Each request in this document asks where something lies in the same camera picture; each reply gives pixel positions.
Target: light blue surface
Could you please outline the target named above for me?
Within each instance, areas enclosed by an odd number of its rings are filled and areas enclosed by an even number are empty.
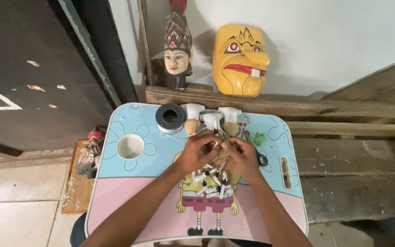
[[[114,111],[107,130],[103,156],[99,169],[99,178],[105,177],[157,177],[172,162],[173,157],[184,149],[185,138],[189,137],[182,128],[176,134],[162,133],[155,121],[158,105],[129,103]],[[269,164],[260,170],[268,184],[275,191],[301,197],[298,169],[293,152],[291,134],[287,125],[273,115],[243,113],[238,116],[238,136],[246,138],[245,132],[250,132],[252,139],[258,134],[264,134],[264,142],[257,146],[260,153],[267,156]],[[119,138],[125,134],[140,135],[145,142],[144,152],[134,160],[124,160],[116,153]],[[286,156],[289,160],[292,188],[283,185],[279,159]],[[247,184],[241,178],[240,184]]]

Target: tape roll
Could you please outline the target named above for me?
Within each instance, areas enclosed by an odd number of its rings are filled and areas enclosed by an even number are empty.
[[[158,108],[155,119],[159,130],[166,134],[174,134],[184,126],[185,112],[179,105],[168,103]]]

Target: red eye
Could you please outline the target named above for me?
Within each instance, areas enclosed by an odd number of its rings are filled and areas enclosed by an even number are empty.
[[[228,47],[227,50],[225,51],[226,53],[235,53],[235,52],[240,52],[239,45],[236,42],[232,42]]]

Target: lap desk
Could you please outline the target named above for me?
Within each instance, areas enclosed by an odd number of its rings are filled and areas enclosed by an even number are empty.
[[[158,107],[159,105],[129,103],[118,107],[112,114],[86,218],[87,235],[120,205],[159,176],[184,149],[189,137],[185,128],[175,134],[162,133],[155,120]],[[216,110],[205,110],[201,114],[208,112]],[[240,127],[236,136],[245,139],[245,135],[249,134],[258,151],[266,155],[269,164],[261,166],[260,171],[289,215],[307,234],[304,199],[287,125],[276,116],[252,113],[239,115],[238,124]],[[126,134],[137,134],[144,141],[144,150],[136,159],[124,160],[117,155],[117,142]],[[287,160],[285,174],[290,178],[290,184],[286,185],[280,164],[282,157]],[[227,154],[221,151],[214,164],[225,159]],[[225,166],[228,171],[230,162]],[[162,202],[135,244],[203,237],[269,243],[252,189],[236,171],[230,171],[230,174],[234,190],[223,199],[206,198],[204,194],[198,196],[196,192],[202,188],[201,183],[191,183],[189,175],[184,177]]]

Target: yellow mask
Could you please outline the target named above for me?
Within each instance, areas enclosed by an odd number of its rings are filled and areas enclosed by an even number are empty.
[[[228,24],[219,28],[213,50],[213,78],[223,94],[256,97],[265,85],[269,55],[260,30]]]

